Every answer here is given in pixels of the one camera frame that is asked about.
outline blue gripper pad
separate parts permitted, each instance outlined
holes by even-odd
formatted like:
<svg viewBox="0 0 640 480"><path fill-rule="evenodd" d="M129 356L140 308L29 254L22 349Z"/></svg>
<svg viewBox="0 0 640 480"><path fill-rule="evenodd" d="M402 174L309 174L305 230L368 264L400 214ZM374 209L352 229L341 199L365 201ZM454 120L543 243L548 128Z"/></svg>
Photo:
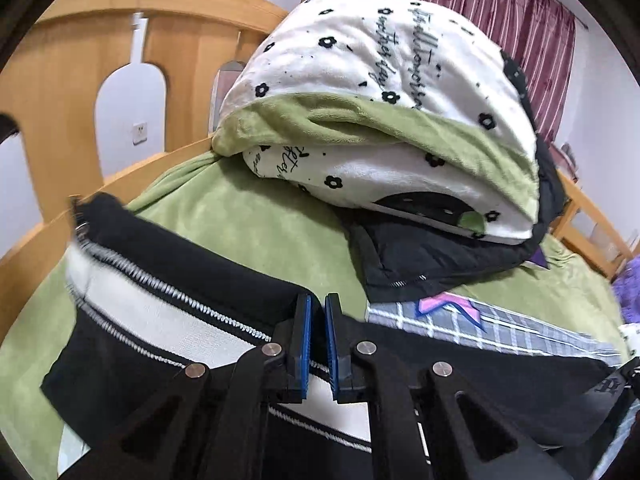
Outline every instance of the blue gripper pad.
<svg viewBox="0 0 640 480"><path fill-rule="evenodd" d="M338 350L335 344L334 315L329 297L324 298L324 328L326 331L326 354L329 365L329 381L334 400L338 400Z"/></svg>
<svg viewBox="0 0 640 480"><path fill-rule="evenodd" d="M309 390L309 357L311 354L311 296L306 297L304 330L302 335L302 346L300 348L300 388L302 398L306 399Z"/></svg>

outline metal screw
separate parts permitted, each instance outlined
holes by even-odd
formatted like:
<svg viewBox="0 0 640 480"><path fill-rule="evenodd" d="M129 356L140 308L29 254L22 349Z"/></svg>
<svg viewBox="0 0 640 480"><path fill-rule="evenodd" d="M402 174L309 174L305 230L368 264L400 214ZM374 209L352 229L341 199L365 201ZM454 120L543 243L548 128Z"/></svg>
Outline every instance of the metal screw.
<svg viewBox="0 0 640 480"><path fill-rule="evenodd" d="M360 341L356 345L356 350L364 355L375 354L377 349L378 347L376 346L376 344L372 343L371 341Z"/></svg>
<svg viewBox="0 0 640 480"><path fill-rule="evenodd" d="M189 366L187 366L184 369L184 373L186 373L187 377L191 379L197 379L198 377L202 377L204 375L204 372L206 371L207 369L204 367L203 364L200 364L200 363L191 363Z"/></svg>
<svg viewBox="0 0 640 480"><path fill-rule="evenodd" d="M433 365L433 373L440 377L449 377L453 373L453 368L449 363L438 361Z"/></svg>
<svg viewBox="0 0 640 480"><path fill-rule="evenodd" d="M278 355L280 352L282 352L282 346L278 343L267 343L262 346L262 353L265 355L273 357Z"/></svg>

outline plaid fabric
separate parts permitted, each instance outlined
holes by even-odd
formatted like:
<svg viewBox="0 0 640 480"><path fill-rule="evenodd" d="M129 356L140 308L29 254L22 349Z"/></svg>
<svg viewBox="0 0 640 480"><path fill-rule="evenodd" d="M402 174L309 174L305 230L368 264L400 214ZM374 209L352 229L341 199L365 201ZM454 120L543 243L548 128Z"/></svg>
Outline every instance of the plaid fabric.
<svg viewBox="0 0 640 480"><path fill-rule="evenodd" d="M463 299L478 309L482 329L473 325L452 306L443 306L430 314L421 314L418 311L418 301L369 304L366 320L485 350L526 355L590 357L600 359L609 366L617 367L622 364L622 357L612 344L597 341L588 334L565 330L499 306L470 298ZM591 480L600 478L616 457L639 409L640 402L636 400L591 475Z"/></svg>

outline electrical outlet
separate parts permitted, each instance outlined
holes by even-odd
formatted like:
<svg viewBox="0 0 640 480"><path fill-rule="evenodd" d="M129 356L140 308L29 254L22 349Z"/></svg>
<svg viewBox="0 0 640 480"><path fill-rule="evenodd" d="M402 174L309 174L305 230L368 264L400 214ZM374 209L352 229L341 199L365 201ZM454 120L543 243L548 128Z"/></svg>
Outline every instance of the electrical outlet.
<svg viewBox="0 0 640 480"><path fill-rule="evenodd" d="M134 124L131 129L131 135L133 138L133 145L140 144L146 140L146 123Z"/></svg>

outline black logo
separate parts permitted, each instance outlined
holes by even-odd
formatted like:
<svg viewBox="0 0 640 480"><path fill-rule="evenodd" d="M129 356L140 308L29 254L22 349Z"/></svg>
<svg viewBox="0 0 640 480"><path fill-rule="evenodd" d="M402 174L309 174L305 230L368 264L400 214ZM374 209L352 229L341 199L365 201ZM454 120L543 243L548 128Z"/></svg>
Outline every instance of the black logo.
<svg viewBox="0 0 640 480"><path fill-rule="evenodd" d="M611 395L615 395L618 388L622 385L622 383L616 378L612 379L604 379L600 387L596 390L596 392L600 394L604 394L609 392Z"/></svg>

